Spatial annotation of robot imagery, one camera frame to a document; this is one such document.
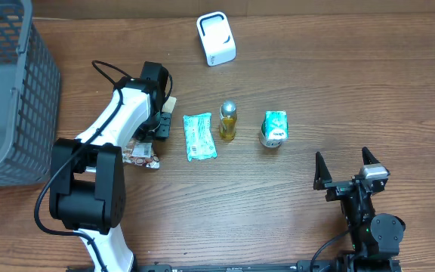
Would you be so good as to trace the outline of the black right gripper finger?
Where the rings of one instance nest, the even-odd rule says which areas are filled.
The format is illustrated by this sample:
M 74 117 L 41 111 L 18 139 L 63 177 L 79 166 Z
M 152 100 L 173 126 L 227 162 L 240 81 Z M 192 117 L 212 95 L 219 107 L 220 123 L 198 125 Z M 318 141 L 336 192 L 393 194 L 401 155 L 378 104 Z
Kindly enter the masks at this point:
M 313 189 L 324 190 L 326 189 L 326 185 L 332 182 L 332 176 L 320 152 L 316 152 L 315 162 L 316 164 L 315 164 L 315 177 L 313 181 Z
M 364 165 L 379 164 L 380 162 L 374 157 L 368 147 L 362 148 L 362 160 Z

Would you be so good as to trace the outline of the brown white snack bag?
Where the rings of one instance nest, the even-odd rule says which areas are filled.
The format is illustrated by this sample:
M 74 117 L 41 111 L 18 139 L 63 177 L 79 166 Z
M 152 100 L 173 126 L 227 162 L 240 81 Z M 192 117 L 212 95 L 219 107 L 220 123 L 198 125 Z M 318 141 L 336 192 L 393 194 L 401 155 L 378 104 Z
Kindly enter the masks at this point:
M 164 103 L 163 112 L 172 115 L 176 103 L 177 98 L 170 96 L 170 98 Z M 160 160 L 153 149 L 152 141 L 139 141 L 136 138 L 132 138 L 122 152 L 122 160 L 126 164 L 151 169 L 160 168 Z

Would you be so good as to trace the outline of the teal wet wipes packet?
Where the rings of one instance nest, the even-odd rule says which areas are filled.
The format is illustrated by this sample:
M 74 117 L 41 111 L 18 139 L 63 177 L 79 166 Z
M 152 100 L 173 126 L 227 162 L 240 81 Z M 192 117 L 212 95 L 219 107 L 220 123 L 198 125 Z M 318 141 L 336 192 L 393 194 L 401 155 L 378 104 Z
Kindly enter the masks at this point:
M 211 134 L 211 113 L 183 117 L 187 159 L 216 158 L 217 151 Z

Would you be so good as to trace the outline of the green white Knorr jar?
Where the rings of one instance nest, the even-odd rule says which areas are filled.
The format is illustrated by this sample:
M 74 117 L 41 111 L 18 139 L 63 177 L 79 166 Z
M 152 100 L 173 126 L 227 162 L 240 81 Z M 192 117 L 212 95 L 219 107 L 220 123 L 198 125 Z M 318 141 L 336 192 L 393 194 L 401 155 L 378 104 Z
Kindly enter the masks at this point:
M 259 139 L 265 147 L 277 148 L 286 140 L 286 133 L 281 128 L 272 128 L 269 130 L 262 127 Z

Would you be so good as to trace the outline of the green tissue pack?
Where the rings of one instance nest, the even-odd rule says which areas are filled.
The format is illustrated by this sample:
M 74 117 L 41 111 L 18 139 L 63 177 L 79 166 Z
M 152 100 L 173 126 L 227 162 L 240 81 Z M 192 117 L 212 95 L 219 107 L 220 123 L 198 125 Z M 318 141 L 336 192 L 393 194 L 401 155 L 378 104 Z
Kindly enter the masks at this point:
M 267 111 L 265 113 L 264 137 L 268 141 L 286 141 L 288 139 L 286 111 Z

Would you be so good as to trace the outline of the yellow Vim bottle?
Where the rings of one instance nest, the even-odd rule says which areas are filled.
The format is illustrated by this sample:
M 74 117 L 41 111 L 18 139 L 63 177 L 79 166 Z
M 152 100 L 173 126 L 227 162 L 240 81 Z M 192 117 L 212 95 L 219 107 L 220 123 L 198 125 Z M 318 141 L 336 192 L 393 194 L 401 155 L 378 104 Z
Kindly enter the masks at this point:
M 220 107 L 220 136 L 231 141 L 236 136 L 237 107 L 231 100 L 226 100 Z

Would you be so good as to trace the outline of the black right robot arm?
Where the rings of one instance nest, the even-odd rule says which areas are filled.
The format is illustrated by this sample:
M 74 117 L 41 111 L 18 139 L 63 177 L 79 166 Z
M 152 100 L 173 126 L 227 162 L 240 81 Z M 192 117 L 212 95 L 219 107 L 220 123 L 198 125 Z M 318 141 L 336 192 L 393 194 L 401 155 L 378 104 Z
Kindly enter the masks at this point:
M 339 201 L 347 229 L 323 244 L 313 255 L 309 271 L 401 271 L 394 257 L 406 230 L 405 222 L 391 214 L 377 214 L 372 196 L 384 191 L 390 172 L 362 148 L 363 166 L 348 181 L 333 181 L 322 154 L 315 156 L 314 190 L 324 190 L 325 200 Z M 344 236 L 350 236 L 353 249 L 330 261 L 318 261 L 321 252 Z

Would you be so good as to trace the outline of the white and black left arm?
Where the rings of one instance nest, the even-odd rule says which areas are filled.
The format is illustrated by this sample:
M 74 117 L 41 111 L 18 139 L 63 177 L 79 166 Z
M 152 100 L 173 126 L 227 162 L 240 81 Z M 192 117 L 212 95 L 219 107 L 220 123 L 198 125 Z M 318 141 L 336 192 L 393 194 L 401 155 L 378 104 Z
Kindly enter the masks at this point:
M 34 209 L 37 226 L 56 236 L 77 236 L 88 250 L 91 271 L 136 271 L 120 222 L 126 189 L 123 150 L 168 138 L 171 114 L 164 105 L 173 79 L 160 63 L 145 62 L 140 76 L 112 80 L 113 98 L 91 127 L 52 148 L 51 178 Z

